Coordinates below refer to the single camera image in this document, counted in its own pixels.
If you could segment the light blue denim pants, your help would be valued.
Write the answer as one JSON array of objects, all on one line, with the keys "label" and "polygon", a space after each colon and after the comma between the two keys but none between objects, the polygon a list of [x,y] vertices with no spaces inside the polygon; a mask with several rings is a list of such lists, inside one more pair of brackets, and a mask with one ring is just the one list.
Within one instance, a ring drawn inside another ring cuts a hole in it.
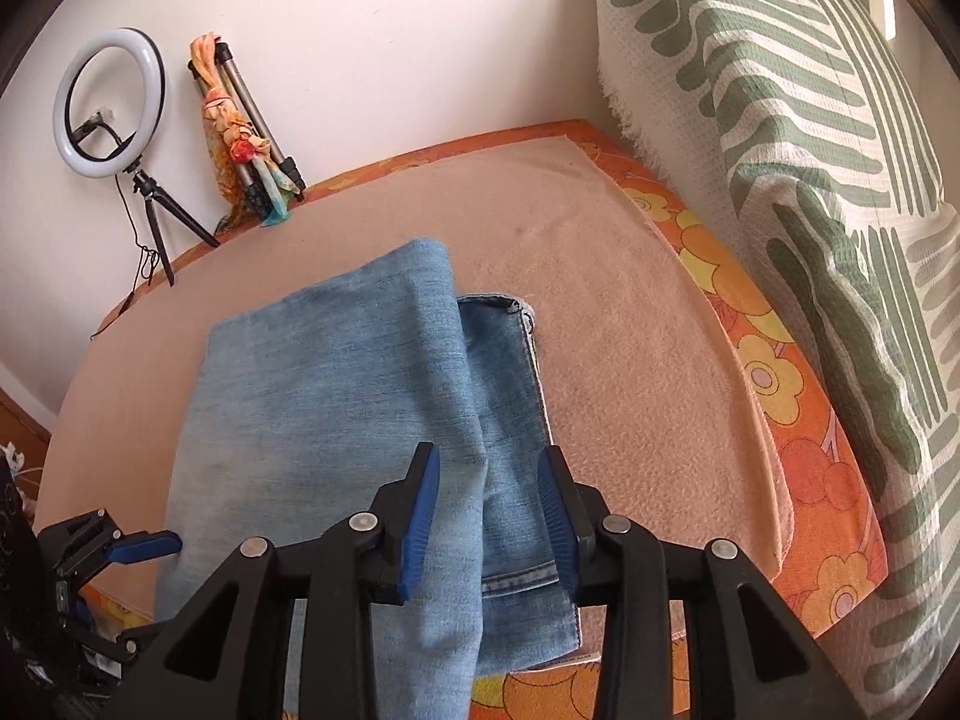
[{"label": "light blue denim pants", "polygon": [[182,548],[156,616],[243,539],[308,541],[361,511],[428,442],[439,493],[420,587],[371,611],[382,717],[466,717],[480,676],[573,653],[579,616],[537,491],[550,427],[534,327],[522,299],[457,293],[431,239],[215,325],[172,468]]}]

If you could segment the pink fleece blanket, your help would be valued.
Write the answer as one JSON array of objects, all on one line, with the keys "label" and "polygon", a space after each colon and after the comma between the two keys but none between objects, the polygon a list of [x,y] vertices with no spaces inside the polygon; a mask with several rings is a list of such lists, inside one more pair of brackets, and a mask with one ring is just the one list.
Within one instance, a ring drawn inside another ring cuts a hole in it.
[{"label": "pink fleece blanket", "polygon": [[[550,438],[615,512],[686,546],[735,541],[768,577],[794,516],[736,345],[652,221],[569,138],[474,149],[345,188],[189,265],[91,343],[60,408],[37,520],[103,509],[166,523],[206,339],[418,239],[448,251],[459,294],[534,310]],[[155,613],[159,569],[103,589]]]}]

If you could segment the wooden door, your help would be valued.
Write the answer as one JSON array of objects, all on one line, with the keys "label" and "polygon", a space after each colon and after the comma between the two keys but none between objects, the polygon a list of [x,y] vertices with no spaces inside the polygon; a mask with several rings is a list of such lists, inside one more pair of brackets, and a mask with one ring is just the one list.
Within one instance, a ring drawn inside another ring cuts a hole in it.
[{"label": "wooden door", "polygon": [[41,468],[49,450],[50,433],[29,416],[5,390],[0,390],[0,440],[25,456],[26,468]]}]

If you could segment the orange floral bed sheet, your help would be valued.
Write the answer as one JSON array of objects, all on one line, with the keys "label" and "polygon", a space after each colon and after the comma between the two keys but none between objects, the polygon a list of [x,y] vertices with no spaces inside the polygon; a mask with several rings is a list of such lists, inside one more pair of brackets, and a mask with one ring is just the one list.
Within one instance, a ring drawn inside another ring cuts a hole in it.
[{"label": "orange floral bed sheet", "polygon": [[[326,182],[311,202],[419,164],[545,137],[569,138],[630,193],[674,249],[736,345],[770,429],[793,506],[793,541],[782,571],[770,578],[807,628],[828,631],[872,592],[887,570],[853,450],[811,366],[760,291],[726,262],[706,227],[644,167],[587,128],[558,125],[404,154]],[[599,650],[601,618],[595,611],[576,611],[581,644],[573,653],[530,670],[490,674],[496,686],[496,717],[586,717],[596,689],[597,674],[590,662]]]}]

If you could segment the green white patterned pillow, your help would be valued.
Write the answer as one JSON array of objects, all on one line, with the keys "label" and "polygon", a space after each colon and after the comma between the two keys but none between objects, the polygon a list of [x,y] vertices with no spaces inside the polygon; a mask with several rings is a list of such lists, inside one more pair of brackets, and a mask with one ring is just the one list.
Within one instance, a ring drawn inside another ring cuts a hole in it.
[{"label": "green white patterned pillow", "polygon": [[623,132],[811,361],[889,573],[825,635],[867,715],[958,649],[958,215],[866,0],[597,0]]}]

